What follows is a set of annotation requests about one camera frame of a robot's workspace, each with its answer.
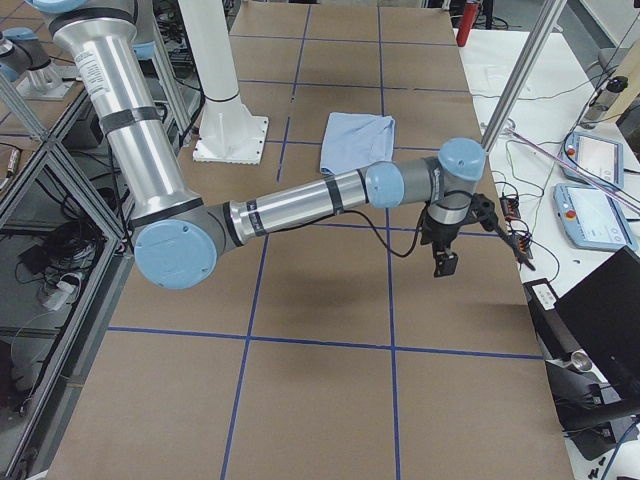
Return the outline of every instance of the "light blue towel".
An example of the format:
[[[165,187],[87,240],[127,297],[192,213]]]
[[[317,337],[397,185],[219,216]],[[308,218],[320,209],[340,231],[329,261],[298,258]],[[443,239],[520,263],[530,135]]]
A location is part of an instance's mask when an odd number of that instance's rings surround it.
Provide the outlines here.
[[[339,175],[375,162],[390,162],[395,125],[390,116],[331,113],[322,141],[320,172]]]

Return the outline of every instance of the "red fire extinguisher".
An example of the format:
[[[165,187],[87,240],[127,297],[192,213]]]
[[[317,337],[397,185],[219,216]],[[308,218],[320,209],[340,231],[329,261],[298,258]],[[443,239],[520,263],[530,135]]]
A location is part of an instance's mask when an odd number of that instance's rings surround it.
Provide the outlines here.
[[[467,0],[464,6],[464,12],[462,13],[462,20],[458,27],[458,35],[456,36],[456,42],[459,47],[464,47],[467,44],[467,38],[469,38],[471,27],[473,27],[473,23],[476,21],[479,8],[480,2],[478,0]]]

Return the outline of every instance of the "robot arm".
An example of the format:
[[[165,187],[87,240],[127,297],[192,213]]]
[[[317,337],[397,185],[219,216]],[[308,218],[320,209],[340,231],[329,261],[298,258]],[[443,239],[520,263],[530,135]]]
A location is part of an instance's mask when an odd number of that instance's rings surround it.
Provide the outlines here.
[[[46,92],[62,84],[51,58],[38,37],[28,28],[0,32],[0,73],[10,82],[27,72],[33,88]]]
[[[486,153],[467,139],[447,142],[438,158],[378,163],[248,202],[205,207],[182,177],[132,48],[140,8],[149,3],[26,1],[44,13],[54,42],[73,55],[135,200],[136,263],[157,285],[191,287],[211,274],[220,255],[253,237],[365,203],[429,204],[421,243],[433,246],[436,276],[455,270],[450,247],[461,226],[497,225],[495,214],[477,214],[487,204],[474,196]]]

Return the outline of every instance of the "white pillar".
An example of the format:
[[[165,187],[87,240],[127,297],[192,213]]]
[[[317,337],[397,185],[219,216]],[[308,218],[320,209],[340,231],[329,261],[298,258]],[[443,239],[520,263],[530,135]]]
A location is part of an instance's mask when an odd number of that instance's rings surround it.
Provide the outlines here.
[[[194,160],[260,163],[269,120],[240,99],[221,0],[179,0],[202,88],[207,96]]]

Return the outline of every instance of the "light blue joint cap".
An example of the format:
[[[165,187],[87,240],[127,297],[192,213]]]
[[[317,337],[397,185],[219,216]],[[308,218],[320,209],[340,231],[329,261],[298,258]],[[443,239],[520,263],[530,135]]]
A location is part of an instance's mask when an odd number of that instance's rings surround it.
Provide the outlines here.
[[[37,40],[38,37],[33,30],[27,27],[7,28],[2,34],[8,40]]]
[[[25,0],[44,13],[66,13],[81,7],[87,0]]]
[[[404,198],[404,179],[391,162],[374,163],[367,169],[365,185],[369,203],[376,208],[393,208]]]
[[[216,266],[211,237],[183,220],[161,220],[145,227],[135,246],[136,264],[152,283],[172,290],[193,287]]]
[[[133,46],[133,51],[136,52],[136,57],[138,57],[138,60],[151,60],[153,58],[153,54],[156,51],[156,43],[138,43],[137,45]]]
[[[8,67],[4,63],[0,63],[0,75],[3,75],[4,78],[9,80],[10,82],[15,82],[20,78],[20,74],[16,72],[13,68]]]
[[[484,148],[469,138],[452,138],[438,152],[442,168],[468,182],[477,182],[482,178],[486,158]]]

